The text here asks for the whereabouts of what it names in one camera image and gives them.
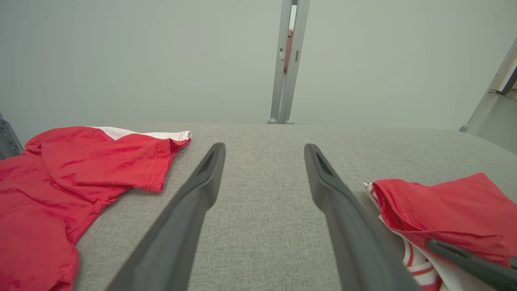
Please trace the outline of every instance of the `clothing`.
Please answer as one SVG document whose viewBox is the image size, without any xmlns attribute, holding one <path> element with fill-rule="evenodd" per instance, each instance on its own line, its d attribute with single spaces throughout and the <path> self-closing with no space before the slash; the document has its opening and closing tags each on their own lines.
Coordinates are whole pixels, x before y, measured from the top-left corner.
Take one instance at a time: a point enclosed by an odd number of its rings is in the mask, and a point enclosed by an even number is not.
<svg viewBox="0 0 517 291">
<path fill-rule="evenodd" d="M 58 128 L 0 161 L 0 289 L 72 290 L 82 234 L 127 190 L 161 192 L 190 137 Z"/>
<path fill-rule="evenodd" d="M 517 256 L 517 205 L 483 173 L 431 187 L 397 179 L 373 187 L 386 225 L 422 249 L 437 239 L 508 267 Z"/>
<path fill-rule="evenodd" d="M 368 193 L 368 197 L 372 202 L 379 208 L 377 194 L 373 188 L 373 183 L 365 183 L 364 187 Z M 438 272 L 434 268 L 433 264 L 404 236 L 395 232 L 399 235 L 404 242 L 404 258 L 402 264 L 406 267 L 407 271 L 411 273 L 413 279 L 417 282 L 423 291 L 445 291 L 448 290 L 445 284 L 442 284 L 442 279 L 438 275 Z"/>
<path fill-rule="evenodd" d="M 404 241 L 403 264 L 424 290 L 492 290 L 425 247 L 428 239 L 439 239 L 496 263 L 509 264 L 517 247 L 510 226 L 517 205 L 488 177 L 478 173 L 432 187 L 395 179 L 364 186 L 381 211 L 379 219 Z M 415 273 L 415 266 L 427 271 Z"/>
</svg>

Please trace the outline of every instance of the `metal frame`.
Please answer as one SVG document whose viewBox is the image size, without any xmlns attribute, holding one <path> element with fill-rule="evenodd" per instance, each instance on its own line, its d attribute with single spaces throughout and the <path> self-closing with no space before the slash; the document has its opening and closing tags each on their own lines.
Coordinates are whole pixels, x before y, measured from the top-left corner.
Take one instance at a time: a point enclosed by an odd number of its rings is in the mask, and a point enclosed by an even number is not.
<svg viewBox="0 0 517 291">
<path fill-rule="evenodd" d="M 282 93 L 282 78 L 284 75 L 285 50 L 289 35 L 289 19 L 291 17 L 291 5 L 296 0 L 282 0 L 282 16 L 280 17 L 280 31 L 278 33 L 277 63 L 275 68 L 275 82 L 273 84 L 273 100 L 271 101 L 271 115 L 268 124 L 277 124 L 280 111 L 280 98 Z"/>
<path fill-rule="evenodd" d="M 462 132 L 462 133 L 467 132 L 467 130 L 468 130 L 468 124 L 463 124 L 463 125 L 460 127 L 460 132 Z"/>
<path fill-rule="evenodd" d="M 508 94 L 508 92 L 510 92 L 510 90 L 512 89 L 513 85 L 515 85 L 515 82 L 517 82 L 517 67 L 513 71 L 512 75 L 510 76 L 510 79 L 508 79 L 508 82 L 506 83 L 506 85 L 503 88 L 503 90 L 502 91 L 495 91 L 495 92 L 497 94 L 499 94 L 499 95 L 505 95 L 506 96 L 506 94 Z"/>
<path fill-rule="evenodd" d="M 309 5 L 310 0 L 298 0 L 296 7 L 293 42 L 291 43 L 291 54 L 289 56 L 289 65 L 287 66 L 287 80 L 285 81 L 284 96 L 278 120 L 280 124 L 294 124 L 292 120 L 289 120 L 289 116 L 291 115 L 291 106 L 293 105 L 294 89 L 301 60 L 301 48 L 307 25 Z"/>
<path fill-rule="evenodd" d="M 0 135 L 0 160 L 21 154 L 23 146 L 2 113 L 0 113 Z"/>
</svg>

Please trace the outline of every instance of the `red and white striped fabric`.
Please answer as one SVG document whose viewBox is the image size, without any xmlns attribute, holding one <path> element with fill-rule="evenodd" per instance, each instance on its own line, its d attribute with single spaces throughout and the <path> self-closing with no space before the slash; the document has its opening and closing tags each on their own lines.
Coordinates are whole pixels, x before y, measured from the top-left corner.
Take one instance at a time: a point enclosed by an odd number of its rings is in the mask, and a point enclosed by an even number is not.
<svg viewBox="0 0 517 291">
<path fill-rule="evenodd" d="M 0 161 L 0 290 L 71 291 L 82 234 L 127 190 L 161 192 L 190 138 L 190 131 L 57 128 Z"/>
<path fill-rule="evenodd" d="M 365 183 L 364 187 L 368 192 L 368 197 L 373 201 L 375 206 L 379 209 L 379 202 L 375 189 L 372 183 Z M 395 232 L 404 241 L 405 253 L 402 259 L 402 264 L 406 266 L 407 270 L 413 275 L 415 281 L 422 287 L 424 291 L 445 291 L 448 290 L 438 272 L 431 264 L 431 262 L 404 236 Z"/>
<path fill-rule="evenodd" d="M 380 209 L 373 183 L 365 183 L 364 188 L 368 197 Z M 382 215 L 378 218 L 386 225 Z M 424 291 L 494 291 L 458 266 L 449 264 L 411 243 L 402 233 L 389 227 L 388 229 L 404 241 L 405 254 L 402 263 Z"/>
</svg>

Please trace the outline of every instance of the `white fabric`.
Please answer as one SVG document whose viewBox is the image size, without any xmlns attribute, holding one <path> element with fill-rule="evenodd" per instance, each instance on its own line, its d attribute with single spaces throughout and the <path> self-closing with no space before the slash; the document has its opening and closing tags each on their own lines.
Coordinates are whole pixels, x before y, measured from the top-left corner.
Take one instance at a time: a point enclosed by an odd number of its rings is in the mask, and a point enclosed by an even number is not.
<svg viewBox="0 0 517 291">
<path fill-rule="evenodd" d="M 404 241 L 405 253 L 404 253 L 404 258 L 402 259 L 402 263 L 405 266 L 407 266 L 407 264 L 409 262 L 409 258 L 412 256 L 413 263 L 411 266 L 413 268 L 415 268 L 415 269 L 412 269 L 412 271 L 419 271 L 420 269 L 417 267 L 419 265 L 426 263 L 427 259 L 420 252 L 416 251 L 415 248 L 413 247 L 413 245 L 411 245 L 407 240 L 403 239 L 403 241 Z"/>
<path fill-rule="evenodd" d="M 414 271 L 419 271 L 420 269 L 423 270 L 423 269 L 432 268 L 432 267 L 433 267 L 433 265 L 431 264 L 431 262 L 426 262 L 419 266 L 407 267 L 407 269 L 409 272 L 414 272 Z M 434 282 L 436 282 L 437 276 L 438 276 L 438 273 L 436 272 L 436 269 L 433 268 L 433 270 L 428 273 L 416 275 L 416 276 L 413 275 L 413 279 L 415 279 L 415 281 L 417 281 L 418 285 L 423 286 L 423 285 L 431 285 Z"/>
<path fill-rule="evenodd" d="M 381 215 L 379 215 L 379 219 L 384 223 Z M 406 237 L 401 233 L 393 230 L 392 232 L 407 241 Z M 429 260 L 438 275 L 441 277 L 443 284 L 440 291 L 444 290 L 444 285 L 446 285 L 447 290 L 450 291 L 495 291 L 495 289 L 479 281 L 477 278 L 471 276 L 458 266 L 448 264 L 414 244 L 413 248 L 415 252 L 419 252 Z"/>
<path fill-rule="evenodd" d="M 131 130 L 117 128 L 117 127 L 110 127 L 110 126 L 102 126 L 102 127 L 92 126 L 92 127 L 102 130 L 103 132 L 105 132 L 108 136 L 110 136 L 114 140 L 117 140 L 126 135 L 132 135 L 132 134 L 146 135 L 146 136 L 159 138 L 159 139 L 172 139 L 172 140 L 176 140 L 176 141 L 183 141 L 183 140 L 188 140 L 188 139 L 192 138 L 192 132 L 189 130 L 184 131 L 184 132 L 178 132 L 178 133 L 137 133 L 137 132 L 133 132 Z"/>
</svg>

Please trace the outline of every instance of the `gray fabric surface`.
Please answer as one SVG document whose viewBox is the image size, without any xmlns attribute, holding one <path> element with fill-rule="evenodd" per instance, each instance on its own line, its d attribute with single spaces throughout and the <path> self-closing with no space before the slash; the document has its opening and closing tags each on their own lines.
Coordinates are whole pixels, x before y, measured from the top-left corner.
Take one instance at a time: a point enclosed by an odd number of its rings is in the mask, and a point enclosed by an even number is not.
<svg viewBox="0 0 517 291">
<path fill-rule="evenodd" d="M 215 205 L 201 232 L 190 290 L 339 290 L 323 214 L 311 200 L 303 146 L 315 143 L 372 220 L 362 183 L 399 178 L 433 185 L 484 172 L 517 201 L 517 155 L 470 134 L 443 130 L 336 129 L 301 125 L 154 124 L 138 132 L 191 130 L 161 194 L 131 190 L 78 243 L 77 291 L 104 290 L 209 147 L 226 143 Z M 380 228 L 388 241 L 394 235 Z"/>
</svg>

